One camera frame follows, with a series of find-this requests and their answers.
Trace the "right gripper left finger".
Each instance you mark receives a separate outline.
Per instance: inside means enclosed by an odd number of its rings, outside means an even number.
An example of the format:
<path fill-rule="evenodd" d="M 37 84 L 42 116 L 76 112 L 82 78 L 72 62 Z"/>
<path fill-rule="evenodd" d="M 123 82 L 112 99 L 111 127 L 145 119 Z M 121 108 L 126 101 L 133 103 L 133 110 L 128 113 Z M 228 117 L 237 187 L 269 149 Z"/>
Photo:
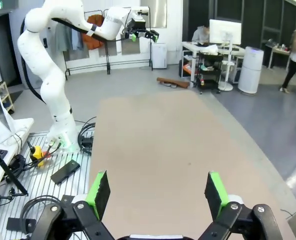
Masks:
<path fill-rule="evenodd" d="M 81 232 L 88 240 L 113 240 L 102 222 L 110 193 L 107 171 L 100 171 L 84 200 L 50 203 L 44 208 L 34 239 L 68 240 Z"/>

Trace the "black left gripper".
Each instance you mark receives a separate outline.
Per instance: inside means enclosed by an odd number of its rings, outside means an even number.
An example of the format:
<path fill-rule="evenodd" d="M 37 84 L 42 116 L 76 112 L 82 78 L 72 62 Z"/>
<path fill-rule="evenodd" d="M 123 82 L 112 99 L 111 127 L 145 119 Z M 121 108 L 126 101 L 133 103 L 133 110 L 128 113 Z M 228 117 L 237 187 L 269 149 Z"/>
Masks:
<path fill-rule="evenodd" d="M 157 42 L 159 39 L 159 33 L 155 30 L 147 30 L 146 29 L 146 21 L 144 19 L 134 19 L 131 20 L 125 25 L 125 31 L 129 32 L 129 39 L 132 41 L 137 40 L 137 36 L 139 38 L 146 38 L 153 42 Z"/>

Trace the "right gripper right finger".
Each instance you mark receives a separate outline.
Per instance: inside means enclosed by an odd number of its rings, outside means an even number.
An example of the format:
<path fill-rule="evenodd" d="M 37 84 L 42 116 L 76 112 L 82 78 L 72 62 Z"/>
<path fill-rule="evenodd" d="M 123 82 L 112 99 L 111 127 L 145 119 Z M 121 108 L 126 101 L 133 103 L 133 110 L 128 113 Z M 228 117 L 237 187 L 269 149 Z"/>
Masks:
<path fill-rule="evenodd" d="M 231 234 L 242 235 L 245 240 L 283 239 L 270 206 L 257 204 L 248 208 L 244 203 L 231 200 L 218 172 L 208 173 L 204 194 L 212 223 L 200 240 L 227 240 Z"/>

